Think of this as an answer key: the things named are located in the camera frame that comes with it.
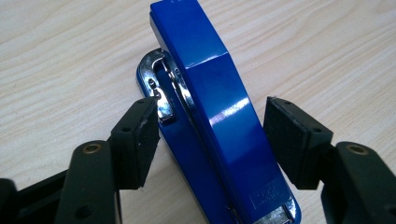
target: wooden table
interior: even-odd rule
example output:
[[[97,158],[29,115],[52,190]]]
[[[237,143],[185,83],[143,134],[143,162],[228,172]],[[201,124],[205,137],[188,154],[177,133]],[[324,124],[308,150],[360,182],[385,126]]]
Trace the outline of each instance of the wooden table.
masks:
[[[0,176],[23,189],[107,139],[142,94],[159,47],[150,1],[0,2]],[[333,142],[375,149],[396,173],[396,1],[201,1],[263,118],[267,96],[299,105]],[[317,191],[291,186],[303,223],[325,223]],[[124,223],[203,223],[161,140],[146,186],[121,193]]]

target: stapler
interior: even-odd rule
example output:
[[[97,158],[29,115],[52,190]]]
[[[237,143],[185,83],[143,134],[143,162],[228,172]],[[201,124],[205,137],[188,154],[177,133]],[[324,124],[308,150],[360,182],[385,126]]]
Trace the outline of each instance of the stapler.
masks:
[[[300,223],[232,57],[197,1],[151,5],[160,44],[137,67],[159,126],[210,223]]]

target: black plastic part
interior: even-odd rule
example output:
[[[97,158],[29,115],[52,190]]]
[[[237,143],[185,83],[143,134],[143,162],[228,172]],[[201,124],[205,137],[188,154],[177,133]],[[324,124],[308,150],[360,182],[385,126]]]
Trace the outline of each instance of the black plastic part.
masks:
[[[160,140],[157,100],[135,102],[111,131],[111,145],[119,189],[143,187]]]
[[[18,192],[21,210],[17,223],[53,223],[67,171]]]
[[[18,213],[18,193],[10,179],[0,178],[0,223],[11,223]]]
[[[334,167],[347,201],[344,223],[396,223],[396,177],[388,166],[360,144],[340,142],[336,151]]]
[[[320,198],[322,200],[326,222],[328,224],[343,223],[348,204],[342,189],[324,185]]]
[[[85,143],[73,153],[56,224],[120,223],[110,145]]]
[[[319,158],[329,150],[332,131],[297,105],[268,97],[263,124],[276,160],[297,189],[317,189]]]

